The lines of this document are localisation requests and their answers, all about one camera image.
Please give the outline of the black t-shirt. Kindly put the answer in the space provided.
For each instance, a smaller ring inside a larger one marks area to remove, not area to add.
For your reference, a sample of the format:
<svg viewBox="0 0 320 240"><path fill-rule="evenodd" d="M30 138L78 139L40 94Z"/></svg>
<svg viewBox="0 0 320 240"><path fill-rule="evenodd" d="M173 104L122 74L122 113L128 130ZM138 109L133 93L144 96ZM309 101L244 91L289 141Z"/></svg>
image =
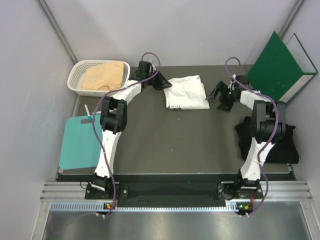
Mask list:
<svg viewBox="0 0 320 240"><path fill-rule="evenodd" d="M245 161L249 149L251 147L252 138L250 135L250 121L251 117L246 116L243 121L237 124L234 129L238 136L238 146L240 149L241 158ZM300 156L296 149L293 135L296 127L292 125L285 125L285 135L277 141L274 147L269 151L265 163L272 164L298 164Z"/></svg>

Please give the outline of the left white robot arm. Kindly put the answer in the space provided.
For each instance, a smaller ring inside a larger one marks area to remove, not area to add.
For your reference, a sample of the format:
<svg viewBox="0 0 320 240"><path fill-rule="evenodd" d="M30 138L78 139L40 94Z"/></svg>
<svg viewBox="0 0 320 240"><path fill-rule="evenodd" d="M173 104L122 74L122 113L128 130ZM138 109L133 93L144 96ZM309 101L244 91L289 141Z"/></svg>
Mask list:
<svg viewBox="0 0 320 240"><path fill-rule="evenodd" d="M99 123L102 129L101 153L91 183L86 187L86 199L115 199L114 159L118 141L128 122L128 103L147 86L155 90L170 88L172 84L149 61L141 60L134 72L133 80L112 96L102 100Z"/></svg>

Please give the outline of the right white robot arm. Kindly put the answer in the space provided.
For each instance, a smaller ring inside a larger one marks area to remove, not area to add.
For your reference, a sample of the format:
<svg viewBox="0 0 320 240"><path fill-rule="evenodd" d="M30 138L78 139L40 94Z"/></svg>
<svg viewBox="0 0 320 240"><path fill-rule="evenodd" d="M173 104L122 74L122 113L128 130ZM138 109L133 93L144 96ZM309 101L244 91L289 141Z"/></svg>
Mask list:
<svg viewBox="0 0 320 240"><path fill-rule="evenodd" d="M251 110L248 134L251 138L245 162L233 183L221 184L220 195L227 200L245 198L261 190L260 181L266 175L264 163L276 142L286 132L285 104L274 101L258 90L249 88L245 75L233 75L229 84L219 81L207 100L219 98L218 110L229 112L235 102Z"/></svg>

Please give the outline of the white daisy print t-shirt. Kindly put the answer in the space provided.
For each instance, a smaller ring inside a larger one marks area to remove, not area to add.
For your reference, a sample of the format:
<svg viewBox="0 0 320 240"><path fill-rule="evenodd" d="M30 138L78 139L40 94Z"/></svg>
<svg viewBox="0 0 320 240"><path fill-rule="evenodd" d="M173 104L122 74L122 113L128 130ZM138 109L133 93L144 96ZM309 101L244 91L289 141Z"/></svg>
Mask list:
<svg viewBox="0 0 320 240"><path fill-rule="evenodd" d="M207 110L206 92L199 75L171 78L171 87L165 88L166 108L170 110Z"/></svg>

